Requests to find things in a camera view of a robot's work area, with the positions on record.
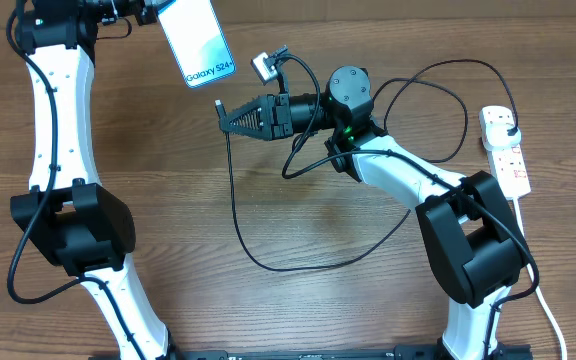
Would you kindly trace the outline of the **blue-screen smartphone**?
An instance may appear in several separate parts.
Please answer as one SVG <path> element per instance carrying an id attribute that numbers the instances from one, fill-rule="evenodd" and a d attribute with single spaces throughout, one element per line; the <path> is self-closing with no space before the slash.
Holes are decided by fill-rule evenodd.
<path id="1" fill-rule="evenodd" d="M 163 1 L 156 13 L 188 87 L 202 87 L 236 72 L 210 0 Z"/>

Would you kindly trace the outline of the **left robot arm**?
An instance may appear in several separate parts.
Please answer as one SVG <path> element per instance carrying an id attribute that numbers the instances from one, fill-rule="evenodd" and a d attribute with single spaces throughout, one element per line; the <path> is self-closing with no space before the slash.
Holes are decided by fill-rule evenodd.
<path id="1" fill-rule="evenodd" d="M 6 286 L 20 304 L 38 304 L 76 286 L 95 301 L 120 359 L 178 359 L 170 330 L 152 308 L 134 264 L 128 206 L 101 183 L 93 153 L 91 90 L 102 25 L 134 17 L 156 22 L 153 1 L 18 1 L 6 24 L 12 50 L 32 81 L 35 150 L 28 191 L 10 200 L 23 234 Z M 33 244 L 70 280 L 29 298 L 15 288 L 24 248 Z"/>

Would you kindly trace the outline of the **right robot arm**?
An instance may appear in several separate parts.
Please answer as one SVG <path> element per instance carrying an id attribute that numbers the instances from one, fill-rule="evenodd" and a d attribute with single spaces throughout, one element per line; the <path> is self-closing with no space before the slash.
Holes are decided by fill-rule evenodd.
<path id="1" fill-rule="evenodd" d="M 449 298 L 447 325 L 434 344 L 397 345 L 396 359 L 530 359 L 528 345 L 496 336 L 512 286 L 533 262 L 526 240 L 497 180 L 443 170 L 408 152 L 372 115 L 374 98 L 365 69 L 336 69 L 314 94 L 259 96 L 232 111 L 215 104 L 226 135 L 265 141 L 329 130 L 326 162 L 355 181 L 390 194 L 416 214 L 430 268 Z"/>

